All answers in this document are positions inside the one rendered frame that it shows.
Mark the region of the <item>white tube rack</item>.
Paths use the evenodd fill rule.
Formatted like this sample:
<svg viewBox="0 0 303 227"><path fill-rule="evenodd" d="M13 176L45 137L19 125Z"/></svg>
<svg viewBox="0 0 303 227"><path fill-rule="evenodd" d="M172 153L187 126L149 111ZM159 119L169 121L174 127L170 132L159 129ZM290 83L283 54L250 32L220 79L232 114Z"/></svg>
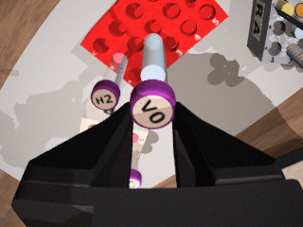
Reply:
<svg viewBox="0 0 303 227"><path fill-rule="evenodd" d="M93 127L98 122L101 122L105 120L107 117L109 117L112 113L114 113L117 109L119 109L122 105L121 103L118 103L115 108L113 108L111 111L103 111L98 108L96 108L92 101L91 97L89 96L89 99L87 101L82 119L81 119L81 125L80 125L80 133ZM90 126L89 126L90 125ZM134 123L134 133L138 135L138 157L141 152L141 149L143 148L143 145L145 143L146 137L148 135L148 129L144 129L139 127Z"/></svg>

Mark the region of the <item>red tube rack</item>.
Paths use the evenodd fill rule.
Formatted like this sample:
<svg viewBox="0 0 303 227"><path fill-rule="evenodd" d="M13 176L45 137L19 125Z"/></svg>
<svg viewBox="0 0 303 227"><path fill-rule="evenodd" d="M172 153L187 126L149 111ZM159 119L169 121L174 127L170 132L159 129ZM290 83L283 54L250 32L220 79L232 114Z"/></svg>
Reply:
<svg viewBox="0 0 303 227"><path fill-rule="evenodd" d="M117 0L80 45L107 66L114 54L125 54L123 79L134 87L139 83L143 41L150 32L165 39L169 68L227 17L215 0Z"/></svg>

